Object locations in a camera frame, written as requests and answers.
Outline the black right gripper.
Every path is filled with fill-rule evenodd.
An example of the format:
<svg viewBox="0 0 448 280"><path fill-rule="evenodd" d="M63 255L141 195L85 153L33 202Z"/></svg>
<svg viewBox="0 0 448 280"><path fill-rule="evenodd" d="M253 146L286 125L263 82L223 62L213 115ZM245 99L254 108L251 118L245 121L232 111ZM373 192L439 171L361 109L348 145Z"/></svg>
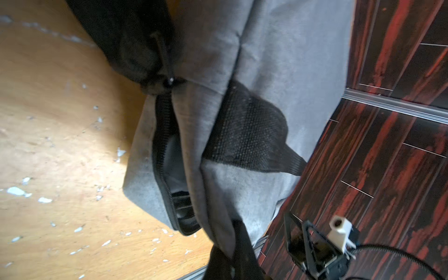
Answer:
<svg viewBox="0 0 448 280"><path fill-rule="evenodd" d="M287 252L311 280L339 280L346 276L356 259L350 253L358 247L360 231L356 227L331 229L325 235L291 212L284 214L283 221Z"/></svg>

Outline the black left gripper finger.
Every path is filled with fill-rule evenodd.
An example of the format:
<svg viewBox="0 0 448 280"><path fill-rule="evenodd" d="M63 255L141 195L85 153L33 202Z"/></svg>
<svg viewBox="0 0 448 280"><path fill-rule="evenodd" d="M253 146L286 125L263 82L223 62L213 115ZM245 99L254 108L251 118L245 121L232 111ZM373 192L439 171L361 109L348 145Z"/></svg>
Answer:
<svg viewBox="0 0 448 280"><path fill-rule="evenodd" d="M213 246L210 260L203 280L263 280L264 273L260 268L245 224L233 222L236 235L236 246L231 258Z"/></svg>

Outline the grey zippered laptop bag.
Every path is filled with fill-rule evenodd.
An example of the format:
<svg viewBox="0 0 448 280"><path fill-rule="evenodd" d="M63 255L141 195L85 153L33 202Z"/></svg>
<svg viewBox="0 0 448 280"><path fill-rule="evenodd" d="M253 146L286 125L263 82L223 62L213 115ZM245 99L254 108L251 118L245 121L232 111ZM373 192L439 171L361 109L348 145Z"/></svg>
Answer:
<svg viewBox="0 0 448 280"><path fill-rule="evenodd" d="M224 255L262 237L344 93L355 1L69 1L146 95L125 196Z"/></svg>

